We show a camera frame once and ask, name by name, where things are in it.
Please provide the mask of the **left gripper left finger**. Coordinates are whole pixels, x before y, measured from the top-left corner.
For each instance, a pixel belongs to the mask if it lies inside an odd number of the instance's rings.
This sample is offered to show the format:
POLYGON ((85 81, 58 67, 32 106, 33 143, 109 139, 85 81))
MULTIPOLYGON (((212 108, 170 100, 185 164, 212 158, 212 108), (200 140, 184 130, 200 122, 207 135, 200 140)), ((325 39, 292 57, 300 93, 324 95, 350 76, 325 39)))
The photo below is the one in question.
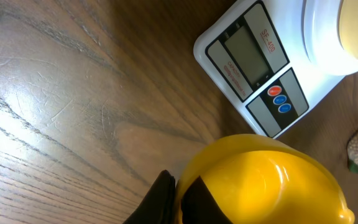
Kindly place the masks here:
POLYGON ((162 224, 172 222, 175 178, 163 170, 135 211, 124 224, 162 224))

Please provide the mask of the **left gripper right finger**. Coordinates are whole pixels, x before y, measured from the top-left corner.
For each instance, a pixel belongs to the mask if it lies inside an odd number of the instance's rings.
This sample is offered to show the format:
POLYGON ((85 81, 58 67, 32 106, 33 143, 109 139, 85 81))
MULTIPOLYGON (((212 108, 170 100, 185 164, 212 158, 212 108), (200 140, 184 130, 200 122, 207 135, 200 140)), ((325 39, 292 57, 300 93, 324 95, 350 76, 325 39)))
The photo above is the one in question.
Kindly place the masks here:
POLYGON ((190 185, 182 197, 181 211, 183 224, 232 224, 201 177, 190 185))

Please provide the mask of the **yellow measuring scoop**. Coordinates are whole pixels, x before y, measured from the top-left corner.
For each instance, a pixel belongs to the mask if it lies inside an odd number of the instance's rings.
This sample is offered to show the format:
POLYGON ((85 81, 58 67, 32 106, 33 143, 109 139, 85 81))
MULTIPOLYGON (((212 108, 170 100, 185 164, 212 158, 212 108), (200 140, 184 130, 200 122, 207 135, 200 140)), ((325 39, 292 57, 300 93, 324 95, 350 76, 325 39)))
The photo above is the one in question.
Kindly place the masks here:
POLYGON ((232 223, 355 221, 341 187, 323 165, 265 136, 227 136, 200 151, 178 181, 175 223, 182 223, 181 199, 198 177, 232 223))

